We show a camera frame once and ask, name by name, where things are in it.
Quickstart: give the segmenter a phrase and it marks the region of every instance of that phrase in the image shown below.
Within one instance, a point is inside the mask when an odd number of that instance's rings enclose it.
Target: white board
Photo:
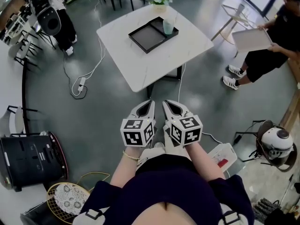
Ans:
[[[272,43],[266,30],[257,28],[234,32],[232,37],[240,53],[268,49]]]

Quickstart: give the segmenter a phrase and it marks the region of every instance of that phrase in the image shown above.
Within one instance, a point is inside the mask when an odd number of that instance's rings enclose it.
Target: yellow wire basket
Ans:
[[[55,191],[56,191],[56,188],[61,185],[61,184],[69,184],[69,185],[73,185],[75,186],[76,188],[78,188],[79,190],[81,190],[83,193],[87,194],[87,195],[90,195],[90,192],[94,189],[90,189],[90,190],[86,190],[84,189],[83,187],[79,186],[78,183],[81,181],[81,179],[89,174],[103,174],[103,175],[106,175],[106,177],[102,180],[106,180],[109,178],[110,174],[108,173],[105,173],[105,172],[89,172],[83,176],[81,176],[81,178],[79,179],[79,181],[74,184],[74,183],[70,183],[70,182],[60,182],[60,183],[56,183],[54,184],[53,186],[51,186],[49,188],[49,190],[47,191],[47,204],[48,204],[48,207],[49,209],[51,210],[51,212],[58,218],[60,219],[61,221],[67,223],[67,224],[72,224],[73,223],[73,220],[75,219],[75,217],[77,215],[73,215],[73,214],[69,214],[69,213],[66,213],[64,212],[56,203],[55,199],[54,199],[54,195],[55,195]]]

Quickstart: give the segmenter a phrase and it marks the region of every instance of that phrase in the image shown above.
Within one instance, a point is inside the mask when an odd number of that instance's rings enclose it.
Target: shoe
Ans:
[[[163,148],[165,149],[165,146],[162,142],[157,142],[155,145],[154,145],[155,148]]]
[[[77,35],[75,35],[75,40],[72,42],[72,44],[77,43]]]
[[[73,47],[71,46],[69,49],[67,49],[66,53],[68,56],[71,56],[73,54]]]
[[[235,86],[235,79],[234,78],[230,78],[227,76],[223,76],[223,82],[225,83],[226,86],[237,90],[239,88],[239,86]]]
[[[235,66],[233,66],[233,65],[228,65],[228,70],[230,72],[232,72],[233,74],[236,74],[238,77],[243,77],[244,74],[245,74],[245,72],[240,73],[240,69],[237,68],[237,67],[235,67]]]

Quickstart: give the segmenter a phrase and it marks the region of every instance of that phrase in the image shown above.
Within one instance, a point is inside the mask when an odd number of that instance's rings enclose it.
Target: potted plant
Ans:
[[[157,13],[165,12],[170,2],[173,2],[173,0],[149,0],[149,3],[153,4],[153,8]]]

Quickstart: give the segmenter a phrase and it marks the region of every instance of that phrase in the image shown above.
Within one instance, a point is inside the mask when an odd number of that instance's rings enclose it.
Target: marble tabletop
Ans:
[[[179,34],[146,54],[128,34],[158,16],[173,19]],[[140,8],[98,29],[97,34],[134,92],[213,47],[209,38],[170,6],[160,14],[151,5]]]

